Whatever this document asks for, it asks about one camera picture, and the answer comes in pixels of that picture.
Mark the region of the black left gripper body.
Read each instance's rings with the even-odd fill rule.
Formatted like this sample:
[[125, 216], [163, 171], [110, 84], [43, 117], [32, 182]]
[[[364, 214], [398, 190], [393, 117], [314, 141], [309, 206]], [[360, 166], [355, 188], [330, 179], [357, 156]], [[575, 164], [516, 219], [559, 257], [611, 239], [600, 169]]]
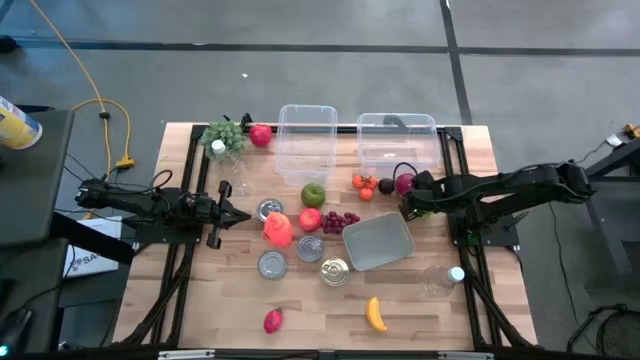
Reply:
[[207, 193], [196, 193], [194, 195], [195, 218], [203, 224], [213, 226], [212, 232], [208, 235], [206, 245], [209, 248], [219, 249], [221, 247], [220, 230], [227, 229], [224, 217], [231, 211], [231, 203], [228, 197], [232, 193], [232, 186], [226, 180], [222, 180], [218, 187], [219, 199], [215, 201]]

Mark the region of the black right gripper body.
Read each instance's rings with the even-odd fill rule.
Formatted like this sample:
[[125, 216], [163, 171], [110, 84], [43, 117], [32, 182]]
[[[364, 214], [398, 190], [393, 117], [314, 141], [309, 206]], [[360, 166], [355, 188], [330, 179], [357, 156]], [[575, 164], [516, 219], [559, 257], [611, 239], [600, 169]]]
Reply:
[[413, 178], [413, 205], [422, 212], [436, 212], [433, 193], [434, 178], [428, 170], [418, 173]]

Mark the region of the small silver tin can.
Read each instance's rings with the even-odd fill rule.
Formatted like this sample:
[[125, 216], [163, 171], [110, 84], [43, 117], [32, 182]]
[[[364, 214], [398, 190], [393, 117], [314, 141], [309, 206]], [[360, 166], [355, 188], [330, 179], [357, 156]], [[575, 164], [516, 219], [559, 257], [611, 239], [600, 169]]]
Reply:
[[256, 210], [257, 216], [262, 222], [265, 222], [267, 220], [267, 217], [274, 212], [277, 212], [277, 213], [283, 212], [283, 205], [276, 198], [263, 199], [258, 204], [257, 210]]

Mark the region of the orange plastic bottle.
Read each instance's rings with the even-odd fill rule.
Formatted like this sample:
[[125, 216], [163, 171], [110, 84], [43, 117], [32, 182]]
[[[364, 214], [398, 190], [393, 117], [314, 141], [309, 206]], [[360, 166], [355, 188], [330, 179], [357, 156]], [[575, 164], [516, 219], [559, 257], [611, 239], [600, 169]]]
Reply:
[[288, 247], [293, 241], [293, 226], [289, 218], [279, 212], [270, 213], [266, 218], [262, 237], [271, 246]]

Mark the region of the blue yellow label tin can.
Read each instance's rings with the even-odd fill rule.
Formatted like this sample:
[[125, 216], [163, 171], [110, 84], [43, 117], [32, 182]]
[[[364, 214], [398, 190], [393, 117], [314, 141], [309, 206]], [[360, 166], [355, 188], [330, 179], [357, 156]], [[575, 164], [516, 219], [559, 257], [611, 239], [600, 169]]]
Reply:
[[268, 280], [279, 280], [287, 272], [288, 263], [285, 256], [276, 250], [264, 252], [258, 260], [259, 274]]

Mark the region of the clear bottle white cap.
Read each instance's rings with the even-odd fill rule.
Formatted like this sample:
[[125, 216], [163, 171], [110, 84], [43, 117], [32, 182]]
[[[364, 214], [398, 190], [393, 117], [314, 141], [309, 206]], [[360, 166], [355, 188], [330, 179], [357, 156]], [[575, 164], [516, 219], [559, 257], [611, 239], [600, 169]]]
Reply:
[[211, 143], [214, 155], [214, 170], [219, 180], [225, 180], [233, 186], [233, 193], [238, 196], [247, 196], [249, 186], [246, 182], [246, 171], [243, 161], [227, 147], [222, 140], [214, 140]]
[[465, 278], [461, 267], [430, 266], [420, 277], [423, 297], [447, 297]]

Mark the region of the purple grape bunch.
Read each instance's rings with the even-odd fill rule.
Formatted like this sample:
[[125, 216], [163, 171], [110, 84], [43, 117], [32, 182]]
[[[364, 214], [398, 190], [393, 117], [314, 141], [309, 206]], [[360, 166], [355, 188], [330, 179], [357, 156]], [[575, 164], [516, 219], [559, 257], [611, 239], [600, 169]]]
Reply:
[[325, 234], [341, 235], [346, 226], [358, 223], [360, 220], [361, 218], [352, 212], [340, 214], [330, 211], [322, 217], [322, 229]]

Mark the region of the red apple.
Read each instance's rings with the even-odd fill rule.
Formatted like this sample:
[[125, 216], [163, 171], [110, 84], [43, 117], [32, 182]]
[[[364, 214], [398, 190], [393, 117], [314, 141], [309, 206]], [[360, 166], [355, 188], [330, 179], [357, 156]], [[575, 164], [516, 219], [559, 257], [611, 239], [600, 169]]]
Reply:
[[298, 224], [306, 233], [312, 233], [322, 227], [323, 216], [316, 208], [306, 208], [298, 216]]

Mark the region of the green label tin can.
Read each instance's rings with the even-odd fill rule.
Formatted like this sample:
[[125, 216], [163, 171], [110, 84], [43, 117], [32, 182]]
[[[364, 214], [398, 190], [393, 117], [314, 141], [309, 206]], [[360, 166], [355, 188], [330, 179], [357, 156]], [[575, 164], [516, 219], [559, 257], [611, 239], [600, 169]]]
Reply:
[[307, 235], [298, 241], [297, 254], [307, 263], [317, 262], [324, 256], [324, 241], [315, 235]]

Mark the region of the gold lid tuna can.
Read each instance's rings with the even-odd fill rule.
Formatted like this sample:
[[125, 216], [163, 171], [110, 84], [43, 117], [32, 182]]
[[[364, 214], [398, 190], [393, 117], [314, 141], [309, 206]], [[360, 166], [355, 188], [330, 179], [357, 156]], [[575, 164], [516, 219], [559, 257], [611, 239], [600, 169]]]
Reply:
[[321, 265], [320, 275], [326, 285], [339, 287], [347, 283], [350, 272], [347, 263], [343, 259], [331, 257]]

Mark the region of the magenta oval fruit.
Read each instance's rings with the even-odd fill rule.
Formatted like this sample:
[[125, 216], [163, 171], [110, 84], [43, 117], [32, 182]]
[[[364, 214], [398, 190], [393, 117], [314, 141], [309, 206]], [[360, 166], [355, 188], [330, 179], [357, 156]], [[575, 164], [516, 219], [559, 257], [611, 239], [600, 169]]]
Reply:
[[267, 334], [276, 333], [283, 324], [283, 310], [278, 307], [269, 311], [263, 321], [263, 329]]

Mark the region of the yellow banana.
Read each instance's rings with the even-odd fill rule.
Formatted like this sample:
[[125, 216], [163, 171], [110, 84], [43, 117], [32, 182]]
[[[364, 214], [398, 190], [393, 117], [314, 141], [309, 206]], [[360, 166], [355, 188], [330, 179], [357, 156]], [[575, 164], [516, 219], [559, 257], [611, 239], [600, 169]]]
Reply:
[[384, 323], [380, 313], [380, 300], [378, 297], [368, 299], [365, 306], [365, 316], [369, 326], [377, 332], [386, 332], [388, 327]]

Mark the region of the red onion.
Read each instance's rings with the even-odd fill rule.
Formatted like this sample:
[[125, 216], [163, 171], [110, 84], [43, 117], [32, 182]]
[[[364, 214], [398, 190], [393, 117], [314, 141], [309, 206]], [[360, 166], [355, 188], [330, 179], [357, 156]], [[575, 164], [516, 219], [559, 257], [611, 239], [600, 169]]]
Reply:
[[408, 191], [413, 188], [414, 173], [402, 173], [395, 176], [394, 186], [395, 192], [398, 196], [403, 197]]

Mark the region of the orange tomato cluster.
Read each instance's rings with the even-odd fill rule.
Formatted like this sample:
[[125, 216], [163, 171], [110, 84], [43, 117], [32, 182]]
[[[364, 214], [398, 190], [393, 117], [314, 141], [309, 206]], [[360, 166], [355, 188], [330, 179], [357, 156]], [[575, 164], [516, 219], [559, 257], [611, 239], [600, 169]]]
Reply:
[[359, 198], [362, 201], [370, 201], [377, 188], [378, 179], [374, 176], [354, 175], [352, 186], [359, 191]]

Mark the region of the clear plastic bin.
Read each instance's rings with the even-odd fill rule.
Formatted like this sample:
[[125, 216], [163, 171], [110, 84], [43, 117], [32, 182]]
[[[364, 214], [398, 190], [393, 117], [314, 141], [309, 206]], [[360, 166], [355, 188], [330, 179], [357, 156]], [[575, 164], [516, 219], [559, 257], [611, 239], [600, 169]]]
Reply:
[[279, 113], [275, 169], [286, 184], [326, 185], [335, 169], [337, 111], [326, 105], [285, 105]]
[[363, 175], [391, 178], [398, 163], [423, 171], [441, 160], [436, 123], [428, 114], [363, 113], [356, 124]]

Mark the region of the small green potted plant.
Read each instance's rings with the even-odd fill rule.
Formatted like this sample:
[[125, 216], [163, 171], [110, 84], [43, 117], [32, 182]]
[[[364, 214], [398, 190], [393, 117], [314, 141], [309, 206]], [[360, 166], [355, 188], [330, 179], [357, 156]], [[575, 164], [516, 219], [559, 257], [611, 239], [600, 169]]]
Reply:
[[[216, 151], [213, 143], [221, 141], [223, 151]], [[218, 156], [239, 156], [247, 145], [248, 138], [243, 133], [239, 124], [233, 122], [211, 122], [203, 131], [200, 144], [204, 146], [204, 152], [210, 159]]]

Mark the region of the red pomegranate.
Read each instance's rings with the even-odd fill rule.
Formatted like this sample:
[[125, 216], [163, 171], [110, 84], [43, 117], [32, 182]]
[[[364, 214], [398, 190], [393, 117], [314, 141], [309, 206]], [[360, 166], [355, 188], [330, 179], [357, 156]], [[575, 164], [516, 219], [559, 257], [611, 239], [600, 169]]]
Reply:
[[249, 139], [251, 143], [256, 147], [268, 147], [271, 143], [272, 136], [272, 129], [268, 125], [255, 124], [249, 130]]

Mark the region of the white printed box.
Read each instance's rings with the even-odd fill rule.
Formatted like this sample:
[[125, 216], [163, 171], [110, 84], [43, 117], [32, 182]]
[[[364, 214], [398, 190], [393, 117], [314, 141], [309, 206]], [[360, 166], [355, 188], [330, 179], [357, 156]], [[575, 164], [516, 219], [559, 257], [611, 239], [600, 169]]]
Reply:
[[[93, 230], [115, 238], [121, 239], [122, 225], [121, 216], [113, 216], [104, 218], [94, 218], [87, 220], [79, 220], [80, 224], [88, 226]], [[117, 270], [118, 263], [113, 260], [109, 260], [96, 253], [68, 245], [65, 258], [65, 266], [63, 271], [63, 278], [70, 279], [75, 277], [89, 276], [98, 273], [105, 273]]]

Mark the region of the black side desk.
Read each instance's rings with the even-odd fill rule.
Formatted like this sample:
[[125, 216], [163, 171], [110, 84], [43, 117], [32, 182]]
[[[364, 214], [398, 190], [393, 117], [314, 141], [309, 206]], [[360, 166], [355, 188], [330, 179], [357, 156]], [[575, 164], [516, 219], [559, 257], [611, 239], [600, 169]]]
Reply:
[[0, 248], [44, 241], [49, 236], [74, 114], [36, 112], [43, 135], [33, 146], [0, 144]]

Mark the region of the black lower shelf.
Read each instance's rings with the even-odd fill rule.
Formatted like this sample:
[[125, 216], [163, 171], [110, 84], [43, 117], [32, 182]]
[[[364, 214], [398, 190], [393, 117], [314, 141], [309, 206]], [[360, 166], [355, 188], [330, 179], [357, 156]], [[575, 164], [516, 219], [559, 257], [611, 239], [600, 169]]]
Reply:
[[58, 330], [58, 304], [68, 242], [48, 240], [0, 247], [0, 337], [6, 321], [30, 314], [19, 340], [22, 353], [48, 352]]

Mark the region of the black metal side table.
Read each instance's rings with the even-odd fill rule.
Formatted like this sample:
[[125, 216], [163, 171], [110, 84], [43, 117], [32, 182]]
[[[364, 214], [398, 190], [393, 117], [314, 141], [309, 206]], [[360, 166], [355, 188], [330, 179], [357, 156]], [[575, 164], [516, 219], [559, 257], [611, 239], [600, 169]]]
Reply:
[[640, 139], [623, 144], [587, 169], [596, 193], [587, 210], [604, 258], [612, 264], [590, 290], [640, 293]]

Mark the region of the yellow white canister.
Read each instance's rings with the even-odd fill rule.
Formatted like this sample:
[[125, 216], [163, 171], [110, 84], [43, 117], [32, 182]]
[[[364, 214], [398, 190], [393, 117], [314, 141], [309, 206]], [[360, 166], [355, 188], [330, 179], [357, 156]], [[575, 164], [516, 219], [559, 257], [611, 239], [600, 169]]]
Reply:
[[0, 143], [14, 150], [36, 144], [41, 138], [41, 124], [0, 96]]

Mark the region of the black mesh basket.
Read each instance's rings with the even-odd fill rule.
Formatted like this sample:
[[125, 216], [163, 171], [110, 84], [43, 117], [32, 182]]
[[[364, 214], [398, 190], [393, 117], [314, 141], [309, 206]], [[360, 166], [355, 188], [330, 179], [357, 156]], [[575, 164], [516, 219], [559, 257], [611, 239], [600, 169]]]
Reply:
[[574, 351], [575, 342], [603, 312], [609, 312], [609, 316], [598, 326], [594, 345], [596, 354], [640, 360], [640, 311], [631, 310], [626, 304], [605, 305], [592, 310], [569, 338], [566, 351]]

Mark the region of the black aluminium table frame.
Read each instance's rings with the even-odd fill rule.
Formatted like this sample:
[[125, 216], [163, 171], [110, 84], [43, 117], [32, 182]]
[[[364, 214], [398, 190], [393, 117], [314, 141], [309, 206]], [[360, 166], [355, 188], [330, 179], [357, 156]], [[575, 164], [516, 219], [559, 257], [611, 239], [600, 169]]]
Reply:
[[[171, 169], [170, 186], [181, 185], [185, 160], [198, 123], [168, 123], [162, 140], [156, 170]], [[449, 140], [452, 170], [462, 170], [464, 149], [466, 165], [477, 176], [497, 172], [493, 148], [486, 126], [453, 126], [438, 129]], [[396, 196], [376, 195], [370, 202], [360, 201], [351, 187], [351, 176], [359, 170], [355, 133], [337, 137], [336, 168], [328, 188], [328, 210], [353, 211], [363, 220], [397, 210]], [[287, 186], [275, 171], [275, 145], [269, 150], [248, 148], [244, 154], [247, 170], [267, 175], [266, 180], [251, 185], [248, 196], [234, 189], [231, 201], [243, 211], [255, 214], [263, 198], [278, 198], [300, 236], [297, 215], [302, 208], [301, 187]], [[418, 281], [431, 265], [459, 265], [459, 254], [450, 240], [446, 215], [425, 216], [408, 224], [415, 241], [409, 258], [379, 268], [354, 271], [340, 236], [327, 236], [326, 257], [340, 257], [349, 262], [349, 281], [330, 287], [320, 278], [317, 263], [302, 262], [295, 244], [282, 249], [289, 269], [281, 280], [262, 278], [257, 271], [259, 256], [269, 249], [261, 239], [262, 223], [255, 218], [232, 227], [222, 234], [222, 247], [213, 250], [197, 245], [191, 275], [185, 292], [176, 294], [167, 306], [162, 330], [164, 339], [171, 334], [177, 298], [183, 295], [181, 330], [182, 348], [251, 348], [251, 349], [327, 349], [327, 350], [470, 350], [473, 347], [465, 297], [465, 288], [456, 286], [447, 297], [427, 297]], [[165, 267], [173, 270], [183, 250], [169, 255], [169, 246], [154, 244], [136, 256], [130, 268], [124, 300], [115, 325], [114, 341], [124, 340], [134, 331], [159, 295]], [[493, 295], [502, 311], [520, 334], [537, 343], [517, 259], [504, 248], [485, 250]], [[367, 324], [365, 304], [379, 297], [381, 313], [389, 330], [376, 332]], [[281, 307], [284, 324], [274, 334], [266, 334], [262, 323], [272, 309]]]

